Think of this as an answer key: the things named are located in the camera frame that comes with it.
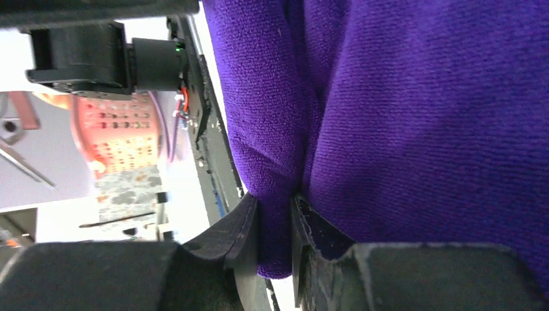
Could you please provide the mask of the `purple towel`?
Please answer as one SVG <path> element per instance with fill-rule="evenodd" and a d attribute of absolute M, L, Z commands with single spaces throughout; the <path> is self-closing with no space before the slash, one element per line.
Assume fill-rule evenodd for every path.
<path fill-rule="evenodd" d="M 364 242 L 513 248 L 548 289 L 547 1 L 204 1 L 258 273 L 290 199 Z"/>

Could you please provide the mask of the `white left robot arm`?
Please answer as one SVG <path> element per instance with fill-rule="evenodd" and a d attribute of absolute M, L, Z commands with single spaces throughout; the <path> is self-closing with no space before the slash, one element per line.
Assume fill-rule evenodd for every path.
<path fill-rule="evenodd" d="M 2 1 L 1 91 L 125 100 L 187 81 L 197 1 Z"/>

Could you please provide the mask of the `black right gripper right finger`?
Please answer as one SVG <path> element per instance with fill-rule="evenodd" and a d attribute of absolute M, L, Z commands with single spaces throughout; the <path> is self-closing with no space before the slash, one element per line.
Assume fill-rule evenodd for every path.
<path fill-rule="evenodd" d="M 291 201 L 295 303 L 303 310 L 547 310 L 530 270 L 497 244 L 358 243 Z"/>

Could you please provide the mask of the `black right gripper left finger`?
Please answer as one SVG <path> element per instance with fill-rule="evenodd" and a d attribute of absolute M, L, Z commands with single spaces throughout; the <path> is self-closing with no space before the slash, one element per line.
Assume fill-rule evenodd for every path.
<path fill-rule="evenodd" d="M 184 244 L 33 245 L 1 274 L 2 310 L 253 310 L 257 200 Z"/>

